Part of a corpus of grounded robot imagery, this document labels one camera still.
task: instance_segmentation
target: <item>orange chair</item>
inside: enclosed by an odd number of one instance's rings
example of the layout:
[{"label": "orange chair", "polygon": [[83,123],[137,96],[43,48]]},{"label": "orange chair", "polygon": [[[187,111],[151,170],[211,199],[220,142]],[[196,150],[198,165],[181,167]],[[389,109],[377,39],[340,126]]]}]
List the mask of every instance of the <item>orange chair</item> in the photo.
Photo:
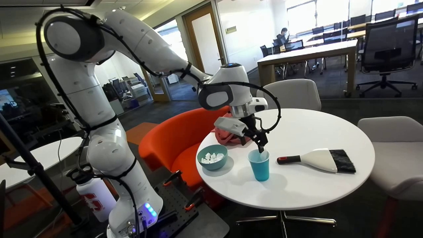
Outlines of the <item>orange chair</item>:
[{"label": "orange chair", "polygon": [[138,154],[150,169],[165,166],[170,171],[181,170],[182,179],[195,190],[202,179],[195,167],[199,142],[214,128],[218,116],[228,107],[215,111],[194,108],[178,113],[151,128],[138,144]]}]

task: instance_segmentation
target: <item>floor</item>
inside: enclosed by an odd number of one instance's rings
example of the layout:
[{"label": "floor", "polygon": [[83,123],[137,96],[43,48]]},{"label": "floor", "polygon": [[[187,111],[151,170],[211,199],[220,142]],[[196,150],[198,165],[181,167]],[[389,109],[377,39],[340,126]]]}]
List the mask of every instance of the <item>floor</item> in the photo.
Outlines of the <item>floor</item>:
[{"label": "floor", "polygon": [[[403,88],[401,97],[392,97],[392,92],[388,89],[375,89],[366,97],[358,97],[354,93],[351,97],[342,96],[342,88],[344,85],[344,72],[338,59],[327,59],[327,70],[319,74],[309,74],[307,78],[315,80],[321,92],[322,111],[340,116],[351,123],[356,123],[359,117],[364,116],[385,116],[385,115],[408,115],[423,123],[423,76],[418,63],[415,63],[411,68],[401,72],[393,72],[395,78],[416,79],[420,87],[416,91]],[[249,82],[257,83],[257,72],[252,70],[248,72]],[[356,82],[364,82],[367,79],[376,79],[376,74],[364,74],[356,70]],[[173,115],[182,111],[199,107],[195,97],[188,95],[190,99],[183,99],[171,103],[154,103],[146,104],[124,112],[118,116],[122,126],[129,129],[141,121],[159,123]],[[136,145],[130,145],[130,149],[136,153]],[[293,211],[289,214],[306,214],[319,216],[333,216],[337,219],[337,226],[323,226],[301,222],[286,222],[289,238],[366,238],[372,236],[379,215],[384,203],[383,191],[376,187],[371,181],[364,182],[358,190],[347,195],[346,198],[333,202],[318,208],[309,208],[301,211]],[[421,202],[400,202],[397,214],[393,220],[391,236],[420,236],[423,232],[423,206]],[[216,208],[216,212],[229,224],[229,238],[240,236],[261,236],[273,238],[280,236],[280,228],[276,222],[260,222],[237,226],[235,220],[247,214],[266,214],[264,210],[253,210],[232,203],[229,201]],[[31,222],[36,224],[26,226],[39,230],[39,215]],[[42,216],[42,220],[51,220],[54,212]],[[6,236],[32,236],[27,228],[17,228],[7,232]]]}]

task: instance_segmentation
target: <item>robotic arm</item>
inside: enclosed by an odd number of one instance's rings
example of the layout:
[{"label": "robotic arm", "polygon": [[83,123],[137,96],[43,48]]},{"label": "robotic arm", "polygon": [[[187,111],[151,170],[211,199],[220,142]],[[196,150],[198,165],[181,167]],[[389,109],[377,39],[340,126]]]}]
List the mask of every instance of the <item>robotic arm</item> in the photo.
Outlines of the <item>robotic arm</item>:
[{"label": "robotic arm", "polygon": [[[42,21],[52,13],[71,15],[51,17],[43,27],[47,46],[56,54],[44,56],[39,30]],[[142,231],[157,220],[161,197],[149,185],[140,164],[125,140],[125,132],[99,85],[93,68],[113,51],[129,56],[154,75],[179,74],[198,85],[198,99],[207,109],[229,104],[232,119],[220,117],[216,125],[237,136],[249,136],[262,150],[265,132],[255,128],[253,112],[266,108],[262,97],[252,97],[244,68],[223,66],[212,78],[177,56],[165,41],[136,17],[112,10],[101,21],[79,10],[60,7],[46,13],[36,25],[38,51],[60,96],[88,133],[87,161],[109,178],[118,201],[108,216],[108,236],[126,236],[133,228]]]}]

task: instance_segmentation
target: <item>blue cup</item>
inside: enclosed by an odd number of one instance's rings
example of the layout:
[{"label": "blue cup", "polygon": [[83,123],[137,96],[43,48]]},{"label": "blue cup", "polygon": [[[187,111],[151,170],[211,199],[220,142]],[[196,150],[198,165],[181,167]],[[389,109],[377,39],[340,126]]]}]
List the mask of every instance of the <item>blue cup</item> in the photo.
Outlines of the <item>blue cup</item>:
[{"label": "blue cup", "polygon": [[259,149],[253,149],[248,153],[248,160],[253,171],[253,177],[257,181],[268,179],[268,152],[262,150],[261,153]]}]

